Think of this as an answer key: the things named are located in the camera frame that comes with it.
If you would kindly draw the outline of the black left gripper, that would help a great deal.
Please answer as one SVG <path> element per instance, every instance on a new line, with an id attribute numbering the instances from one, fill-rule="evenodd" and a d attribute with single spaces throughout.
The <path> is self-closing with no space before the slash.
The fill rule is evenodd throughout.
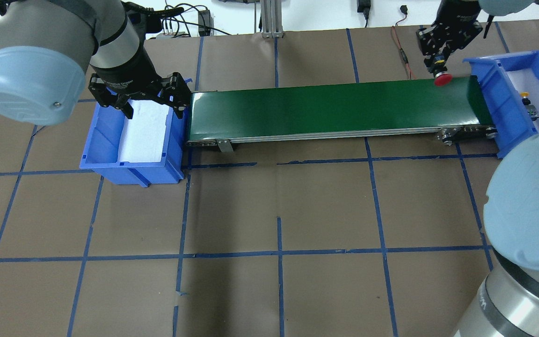
<path id="1" fill-rule="evenodd" d="M 192 104 L 192 92 L 179 72 L 161 77 L 140 45 L 126 63 L 113 68 L 94 67 L 88 90 L 103 107 L 120 110 L 127 119 L 133 118 L 129 100 L 150 100 L 173 109 L 177 118 L 184 118 Z"/>

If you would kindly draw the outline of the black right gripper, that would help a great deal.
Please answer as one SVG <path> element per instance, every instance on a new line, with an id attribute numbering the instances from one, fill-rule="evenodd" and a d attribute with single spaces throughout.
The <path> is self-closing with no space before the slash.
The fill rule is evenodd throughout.
<path id="1" fill-rule="evenodd" d="M 482 31 L 477 21 L 481 6 L 476 0 L 442 0 L 432 25 L 416 32 L 423 56 L 433 56 L 445 48 L 464 49 Z"/>

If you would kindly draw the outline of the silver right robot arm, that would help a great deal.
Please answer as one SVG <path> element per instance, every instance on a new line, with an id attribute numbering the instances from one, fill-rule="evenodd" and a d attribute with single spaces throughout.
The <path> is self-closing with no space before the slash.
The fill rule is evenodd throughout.
<path id="1" fill-rule="evenodd" d="M 499 148 L 483 207 L 492 271 L 454 337 L 539 337 L 539 51 L 467 59 Z"/>

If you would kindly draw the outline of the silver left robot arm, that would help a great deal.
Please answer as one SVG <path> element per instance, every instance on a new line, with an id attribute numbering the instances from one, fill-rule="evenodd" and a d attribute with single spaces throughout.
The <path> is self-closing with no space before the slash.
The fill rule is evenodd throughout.
<path id="1" fill-rule="evenodd" d="M 88 88 L 128 119 L 136 101 L 182 118 L 192 92 L 180 73 L 158 75 L 144 41 L 183 11 L 122 0 L 0 0 L 0 115 L 60 124 Z"/>

